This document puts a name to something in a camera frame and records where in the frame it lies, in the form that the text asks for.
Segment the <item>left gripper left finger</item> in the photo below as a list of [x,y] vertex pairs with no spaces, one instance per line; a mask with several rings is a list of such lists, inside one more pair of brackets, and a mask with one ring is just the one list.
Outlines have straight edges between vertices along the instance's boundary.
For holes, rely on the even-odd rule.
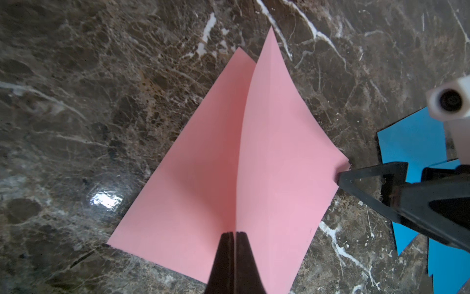
[[235,238],[223,233],[204,294],[233,294],[235,289]]

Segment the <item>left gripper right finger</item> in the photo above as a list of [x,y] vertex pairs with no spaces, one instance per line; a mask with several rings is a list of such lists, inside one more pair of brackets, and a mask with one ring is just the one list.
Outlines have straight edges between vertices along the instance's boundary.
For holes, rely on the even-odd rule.
[[237,232],[235,237],[234,279],[235,294],[266,294],[245,232]]

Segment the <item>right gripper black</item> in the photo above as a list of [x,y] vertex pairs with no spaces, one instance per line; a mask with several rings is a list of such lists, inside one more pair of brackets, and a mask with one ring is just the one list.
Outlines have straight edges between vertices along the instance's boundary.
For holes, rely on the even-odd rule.
[[391,162],[338,174],[339,188],[373,211],[443,245],[470,251],[470,167],[428,167],[406,183],[408,163]]

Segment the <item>blue paper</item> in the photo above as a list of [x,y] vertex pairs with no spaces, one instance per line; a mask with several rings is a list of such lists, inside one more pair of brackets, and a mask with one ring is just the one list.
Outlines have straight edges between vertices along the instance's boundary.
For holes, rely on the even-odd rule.
[[407,162],[406,182],[419,183],[427,167],[455,169],[460,161],[447,160],[444,123],[433,119],[427,108],[378,132],[382,162]]
[[470,278],[470,254],[430,240],[428,274],[435,294],[457,294]]

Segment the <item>pink paper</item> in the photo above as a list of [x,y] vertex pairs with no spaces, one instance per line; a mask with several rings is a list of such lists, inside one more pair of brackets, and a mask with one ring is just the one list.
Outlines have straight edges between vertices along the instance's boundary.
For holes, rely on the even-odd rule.
[[311,114],[269,31],[242,123],[236,228],[248,235],[269,294],[287,294],[348,158]]
[[255,62],[237,49],[119,223],[111,247],[207,282],[235,230],[242,121]]

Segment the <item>pink paper back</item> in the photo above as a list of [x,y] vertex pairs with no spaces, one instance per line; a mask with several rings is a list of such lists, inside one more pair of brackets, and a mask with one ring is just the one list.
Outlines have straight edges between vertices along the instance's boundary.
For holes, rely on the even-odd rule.
[[269,31],[242,123],[236,228],[248,235],[269,294],[287,294],[348,158],[311,114]]

